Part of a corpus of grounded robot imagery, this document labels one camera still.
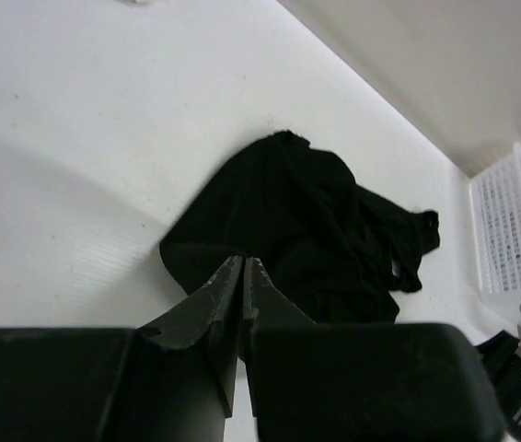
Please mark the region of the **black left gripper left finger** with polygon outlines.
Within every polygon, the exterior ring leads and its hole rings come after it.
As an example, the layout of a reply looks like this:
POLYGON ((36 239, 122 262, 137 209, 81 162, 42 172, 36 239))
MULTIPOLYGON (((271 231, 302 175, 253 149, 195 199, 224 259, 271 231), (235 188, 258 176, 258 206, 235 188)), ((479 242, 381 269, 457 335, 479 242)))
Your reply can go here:
POLYGON ((243 261, 145 326, 0 328, 0 441, 220 441, 243 261))

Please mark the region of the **black tank top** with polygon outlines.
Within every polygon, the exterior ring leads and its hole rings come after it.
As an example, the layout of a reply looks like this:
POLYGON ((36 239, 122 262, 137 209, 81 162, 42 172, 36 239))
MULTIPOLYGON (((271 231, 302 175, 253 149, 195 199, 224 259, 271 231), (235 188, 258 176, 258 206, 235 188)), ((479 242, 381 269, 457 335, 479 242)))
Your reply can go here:
POLYGON ((421 290, 422 259, 439 245, 437 212, 370 192, 338 156, 282 131, 232 156, 159 253, 187 293, 227 258, 256 258, 313 321, 367 323, 396 320, 393 293, 421 290))

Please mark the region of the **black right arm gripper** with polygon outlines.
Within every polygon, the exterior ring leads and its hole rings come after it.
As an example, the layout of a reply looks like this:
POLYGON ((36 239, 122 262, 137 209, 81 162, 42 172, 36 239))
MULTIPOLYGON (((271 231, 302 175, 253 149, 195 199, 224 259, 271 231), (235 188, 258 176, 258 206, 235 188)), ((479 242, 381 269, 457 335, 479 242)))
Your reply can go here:
POLYGON ((477 346, 507 423, 507 433, 521 441, 521 346, 500 331, 477 346))

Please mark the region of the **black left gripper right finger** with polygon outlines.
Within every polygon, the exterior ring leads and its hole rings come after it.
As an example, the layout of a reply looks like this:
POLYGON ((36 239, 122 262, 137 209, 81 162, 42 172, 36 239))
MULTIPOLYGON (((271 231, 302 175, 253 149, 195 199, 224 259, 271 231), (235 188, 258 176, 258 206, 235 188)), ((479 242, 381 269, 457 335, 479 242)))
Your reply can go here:
POLYGON ((320 325, 243 272, 242 343, 261 441, 500 441, 480 357, 444 323, 320 325))

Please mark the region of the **white plastic laundry basket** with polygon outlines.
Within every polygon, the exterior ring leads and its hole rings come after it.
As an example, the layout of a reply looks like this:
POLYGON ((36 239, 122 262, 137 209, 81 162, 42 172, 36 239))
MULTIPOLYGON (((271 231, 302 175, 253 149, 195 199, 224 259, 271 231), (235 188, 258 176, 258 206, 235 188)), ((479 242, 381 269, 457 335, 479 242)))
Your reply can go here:
POLYGON ((521 144, 470 182, 480 277, 488 299, 521 296, 521 144))

